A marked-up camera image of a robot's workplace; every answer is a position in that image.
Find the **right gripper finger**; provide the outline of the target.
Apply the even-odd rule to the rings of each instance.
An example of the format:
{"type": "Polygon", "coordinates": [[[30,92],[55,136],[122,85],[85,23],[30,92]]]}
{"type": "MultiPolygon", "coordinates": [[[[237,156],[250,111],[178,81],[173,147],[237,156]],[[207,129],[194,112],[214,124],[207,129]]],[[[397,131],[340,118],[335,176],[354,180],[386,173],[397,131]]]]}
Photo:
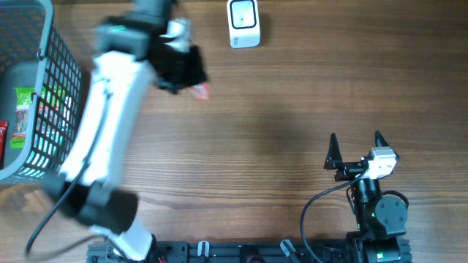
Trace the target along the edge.
{"type": "Polygon", "coordinates": [[[339,149],[339,143],[335,133],[332,133],[330,136],[330,142],[328,147],[328,153],[325,157],[325,163],[323,169],[332,170],[340,169],[343,164],[343,159],[341,157],[341,151],[339,149]]]}
{"type": "Polygon", "coordinates": [[[389,146],[380,131],[375,131],[374,141],[374,159],[394,158],[399,160],[399,155],[389,146]]]}

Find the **small orange white packet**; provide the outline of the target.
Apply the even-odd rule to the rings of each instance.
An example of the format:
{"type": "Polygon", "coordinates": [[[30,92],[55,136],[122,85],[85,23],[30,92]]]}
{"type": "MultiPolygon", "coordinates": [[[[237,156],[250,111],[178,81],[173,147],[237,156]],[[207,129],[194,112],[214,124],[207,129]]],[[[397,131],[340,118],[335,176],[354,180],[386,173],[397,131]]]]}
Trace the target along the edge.
{"type": "Polygon", "coordinates": [[[205,101],[210,97],[211,88],[209,83],[203,82],[192,86],[191,92],[194,98],[205,101]]]}

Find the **green candy bag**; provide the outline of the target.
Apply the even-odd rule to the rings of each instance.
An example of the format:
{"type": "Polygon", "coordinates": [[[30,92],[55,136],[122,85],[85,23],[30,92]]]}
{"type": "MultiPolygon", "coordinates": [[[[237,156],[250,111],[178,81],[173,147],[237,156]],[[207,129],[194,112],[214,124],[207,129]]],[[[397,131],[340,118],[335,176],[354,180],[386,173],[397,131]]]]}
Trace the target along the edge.
{"type": "MultiPolygon", "coordinates": [[[[15,125],[12,139],[10,140],[10,147],[11,149],[20,149],[24,147],[26,141],[29,108],[32,103],[31,95],[33,94],[34,88],[22,87],[14,88],[14,90],[17,96],[17,102],[15,125]]],[[[57,113],[50,111],[49,106],[45,106],[43,103],[39,104],[38,113],[47,118],[53,118],[53,124],[57,125],[60,130],[66,132],[69,128],[69,125],[66,123],[66,121],[69,120],[67,109],[69,97],[65,95],[62,88],[55,85],[51,92],[46,91],[45,87],[43,87],[42,98],[45,98],[47,103],[53,105],[57,113]]]]}

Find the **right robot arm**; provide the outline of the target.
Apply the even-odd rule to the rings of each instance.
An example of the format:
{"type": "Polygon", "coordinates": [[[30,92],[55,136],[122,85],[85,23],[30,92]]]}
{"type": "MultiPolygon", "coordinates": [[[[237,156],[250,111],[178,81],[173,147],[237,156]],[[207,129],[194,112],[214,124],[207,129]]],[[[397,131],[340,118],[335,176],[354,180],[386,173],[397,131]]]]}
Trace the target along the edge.
{"type": "Polygon", "coordinates": [[[346,182],[358,230],[345,238],[351,262],[403,262],[399,237],[406,234],[409,200],[397,191],[382,191],[380,180],[393,174],[399,155],[379,131],[375,146],[359,161],[345,162],[332,133],[324,169],[334,170],[336,182],[346,182]]]}

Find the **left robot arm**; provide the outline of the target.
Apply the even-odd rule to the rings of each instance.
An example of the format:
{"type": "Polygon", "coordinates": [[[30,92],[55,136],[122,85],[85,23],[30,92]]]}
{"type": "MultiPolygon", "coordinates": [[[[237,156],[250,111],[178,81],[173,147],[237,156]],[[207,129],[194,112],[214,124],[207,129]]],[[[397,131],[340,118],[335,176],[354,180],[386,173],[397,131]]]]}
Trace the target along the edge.
{"type": "Polygon", "coordinates": [[[43,191],[53,212],[109,243],[108,251],[92,252],[90,262],[163,262],[155,236],[137,219],[137,195],[121,187],[122,165],[148,88],[209,95],[192,23],[178,1],[136,1],[97,26],[93,63],[75,142],[59,171],[45,176],[43,191]]]}

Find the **white barcode scanner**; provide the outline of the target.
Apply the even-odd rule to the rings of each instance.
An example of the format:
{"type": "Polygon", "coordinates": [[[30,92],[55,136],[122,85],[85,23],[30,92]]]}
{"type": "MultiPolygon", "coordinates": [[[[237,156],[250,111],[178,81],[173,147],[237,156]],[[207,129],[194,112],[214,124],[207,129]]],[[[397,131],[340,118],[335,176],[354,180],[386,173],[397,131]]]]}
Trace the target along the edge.
{"type": "Polygon", "coordinates": [[[261,33],[257,0],[228,0],[226,8],[231,48],[258,46],[261,33]]]}

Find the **grey plastic shopping basket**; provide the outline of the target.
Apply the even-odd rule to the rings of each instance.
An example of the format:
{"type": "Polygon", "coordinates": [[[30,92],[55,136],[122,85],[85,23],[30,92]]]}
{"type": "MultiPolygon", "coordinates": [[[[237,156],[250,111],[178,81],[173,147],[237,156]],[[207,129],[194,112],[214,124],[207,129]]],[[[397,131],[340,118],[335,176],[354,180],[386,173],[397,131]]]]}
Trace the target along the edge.
{"type": "Polygon", "coordinates": [[[30,184],[68,156],[83,76],[54,24],[51,1],[1,2],[1,184],[30,184]]]}

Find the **red snack bar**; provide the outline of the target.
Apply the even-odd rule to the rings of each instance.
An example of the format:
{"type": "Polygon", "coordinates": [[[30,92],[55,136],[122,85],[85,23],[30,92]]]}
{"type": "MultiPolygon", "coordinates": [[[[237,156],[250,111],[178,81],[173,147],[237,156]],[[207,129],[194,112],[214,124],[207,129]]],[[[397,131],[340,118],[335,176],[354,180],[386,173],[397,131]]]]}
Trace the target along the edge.
{"type": "Polygon", "coordinates": [[[5,145],[6,145],[6,139],[7,139],[7,130],[8,130],[8,122],[1,121],[0,122],[0,165],[3,164],[5,145]]]}

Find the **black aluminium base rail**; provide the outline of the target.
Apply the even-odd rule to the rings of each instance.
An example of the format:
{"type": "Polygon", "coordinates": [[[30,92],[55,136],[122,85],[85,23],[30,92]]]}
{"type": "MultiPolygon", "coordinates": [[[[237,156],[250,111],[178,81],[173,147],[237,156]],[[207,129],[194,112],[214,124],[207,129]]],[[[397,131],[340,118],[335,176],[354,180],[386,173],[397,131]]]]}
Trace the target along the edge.
{"type": "MultiPolygon", "coordinates": [[[[318,240],[314,245],[321,262],[403,262],[412,261],[408,240],[378,245],[367,241],[360,249],[345,240],[318,240]]],[[[241,262],[314,262],[302,243],[199,243],[159,242],[158,262],[167,263],[241,263],[241,262]]]]}

